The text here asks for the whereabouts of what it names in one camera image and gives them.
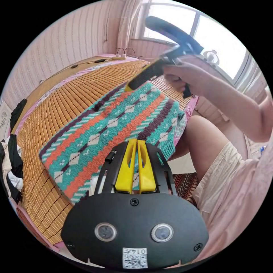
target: curtain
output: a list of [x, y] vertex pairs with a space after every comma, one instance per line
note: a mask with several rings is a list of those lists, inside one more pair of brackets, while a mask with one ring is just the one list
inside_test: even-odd
[[237, 84], [237, 90], [256, 99], [267, 86], [266, 79], [254, 58], [250, 55], [250, 64], [244, 77]]
[[143, 0], [126, 0], [119, 24], [117, 48], [126, 49], [128, 47], [132, 22], [140, 9], [142, 2]]

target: window frame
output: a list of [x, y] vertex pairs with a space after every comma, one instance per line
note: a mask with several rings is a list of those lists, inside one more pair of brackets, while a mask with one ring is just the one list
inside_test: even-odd
[[[178, 8], [181, 8], [181, 9], [188, 9], [188, 10], [194, 11], [195, 12], [195, 18], [194, 18], [193, 25], [192, 25], [192, 28], [191, 28], [191, 31], [190, 31], [190, 36], [192, 36], [192, 37], [194, 37], [194, 35], [195, 35], [196, 31], [197, 31], [200, 16], [204, 16], [206, 18], [209, 18], [209, 19], [211, 19], [214, 22], [219, 24], [219, 22], [217, 22], [216, 20], [214, 20], [213, 18], [211, 18], [207, 14], [205, 14], [205, 13], [199, 11], [199, 10], [196, 10], [196, 9], [194, 9], [192, 7], [181, 6], [181, 5], [170, 4], [170, 3], [158, 3], [158, 2], [152, 2], [152, 0], [148, 0], [147, 3], [142, 4], [142, 7], [143, 7], [142, 16], [138, 17], [138, 19], [135, 21], [134, 30], [133, 30], [133, 33], [135, 33], [135, 35], [133, 36], [133, 39], [151, 41], [151, 42], [158, 42], [158, 43], [165, 44], [165, 45], [170, 45], [170, 46], [176, 45], [175, 43], [172, 43], [172, 42], [169, 42], [169, 41], [144, 37], [144, 32], [145, 32], [145, 24], [144, 24], [145, 20], [144, 19], [149, 16], [150, 7], [152, 5], [172, 6], [172, 7], [178, 7]], [[139, 24], [139, 23], [141, 23], [141, 26], [139, 28], [138, 35], [136, 35], [135, 29], [137, 27], [137, 24]], [[246, 49], [246, 53], [245, 53], [243, 62], [241, 64], [239, 70], [237, 71], [237, 74], [235, 75], [235, 77], [233, 79], [225, 71], [223, 71], [219, 66], [216, 66], [216, 67], [217, 67], [217, 70], [219, 70], [223, 74], [223, 76], [225, 78], [228, 78], [234, 86], [237, 86], [239, 84], [239, 82], [240, 82], [240, 79], [242, 77], [244, 77], [244, 74], [248, 69], [248, 66], [250, 64], [250, 58], [251, 58], [251, 55], [250, 55], [249, 51]]]

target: leg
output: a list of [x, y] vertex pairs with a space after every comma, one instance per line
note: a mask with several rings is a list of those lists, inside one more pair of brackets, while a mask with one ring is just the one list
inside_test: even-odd
[[200, 116], [191, 116], [179, 140], [174, 156], [178, 158], [190, 152], [193, 166], [201, 181], [213, 161], [229, 140], [210, 121]]

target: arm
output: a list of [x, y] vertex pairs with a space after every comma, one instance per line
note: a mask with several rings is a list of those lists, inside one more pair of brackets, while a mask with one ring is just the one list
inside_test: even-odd
[[230, 118], [252, 141], [267, 142], [273, 128], [273, 102], [270, 97], [258, 105], [221, 80], [213, 81], [213, 89], [204, 97]]
[[228, 83], [187, 62], [182, 62], [179, 66], [165, 66], [164, 74], [172, 87], [181, 92], [184, 90], [185, 82], [188, 83], [192, 94], [209, 100], [252, 141], [267, 142], [270, 139], [273, 128], [271, 97], [268, 96], [258, 105]]

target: person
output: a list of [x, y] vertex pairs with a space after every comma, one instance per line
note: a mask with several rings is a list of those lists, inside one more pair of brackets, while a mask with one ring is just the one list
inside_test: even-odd
[[273, 99], [258, 105], [231, 85], [190, 63], [166, 65], [164, 77], [183, 91], [203, 96], [254, 142], [268, 142], [259, 159], [243, 160], [237, 149], [210, 121], [191, 116], [179, 140], [175, 159], [190, 153], [199, 184], [193, 198], [208, 228], [209, 240], [193, 261], [208, 258], [231, 244], [260, 208], [273, 176]]

